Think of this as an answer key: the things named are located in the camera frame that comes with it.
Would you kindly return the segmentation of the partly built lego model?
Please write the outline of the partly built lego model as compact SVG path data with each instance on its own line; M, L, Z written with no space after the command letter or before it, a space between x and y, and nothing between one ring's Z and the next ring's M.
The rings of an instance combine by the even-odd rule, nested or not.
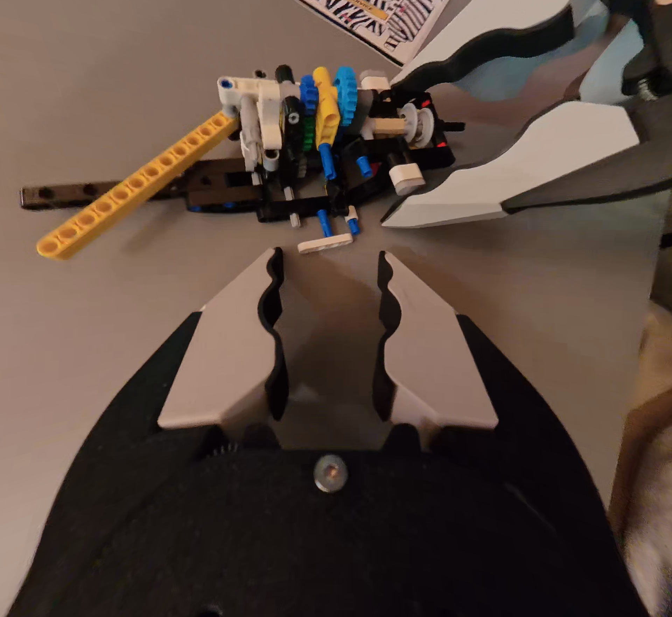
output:
M429 92L398 101L379 71L318 67L297 80L280 65L217 87L220 112L122 181L24 187L24 210L80 208L38 240L38 255L68 260L141 205L175 198L192 213L251 212L295 229L315 218L317 239L355 240L357 208L391 190L404 198L450 168L447 135L466 127L441 119Z

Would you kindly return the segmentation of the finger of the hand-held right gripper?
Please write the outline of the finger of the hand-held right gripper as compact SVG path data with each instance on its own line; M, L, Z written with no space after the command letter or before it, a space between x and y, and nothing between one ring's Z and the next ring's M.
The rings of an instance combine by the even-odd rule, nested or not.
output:
M502 218L506 200L639 143L624 108L567 101L534 119L495 159L458 169L429 192L407 197L381 224L419 229Z
M397 75L398 101L452 84L485 101L515 98L533 72L605 32L601 0L471 0Z

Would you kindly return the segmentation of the person's beige trousers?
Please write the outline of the person's beige trousers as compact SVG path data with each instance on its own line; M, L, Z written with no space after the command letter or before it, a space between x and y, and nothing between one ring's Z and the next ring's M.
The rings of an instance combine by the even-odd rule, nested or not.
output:
M609 517L650 616L671 615L671 312L650 302Z

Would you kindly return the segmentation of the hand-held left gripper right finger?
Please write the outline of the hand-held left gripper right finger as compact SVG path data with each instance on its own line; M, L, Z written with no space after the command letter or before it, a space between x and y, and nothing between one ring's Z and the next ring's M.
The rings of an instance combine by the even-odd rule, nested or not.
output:
M378 256L377 283L384 332L372 400L379 418L418 431L494 429L499 419L454 308L390 252Z

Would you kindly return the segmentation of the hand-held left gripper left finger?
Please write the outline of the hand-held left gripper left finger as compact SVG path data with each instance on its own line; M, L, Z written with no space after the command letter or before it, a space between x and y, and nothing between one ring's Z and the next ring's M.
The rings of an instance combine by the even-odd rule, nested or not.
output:
M273 247L202 307L159 414L161 428L244 431L282 419L289 381L275 324L283 281L283 251Z

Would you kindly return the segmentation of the small white lego beam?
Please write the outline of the small white lego beam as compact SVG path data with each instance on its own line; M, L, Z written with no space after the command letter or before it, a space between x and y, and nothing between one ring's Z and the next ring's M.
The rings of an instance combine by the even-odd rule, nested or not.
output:
M309 254L335 249L354 242L354 236L350 233L331 235L320 239L298 243L297 250L300 254Z

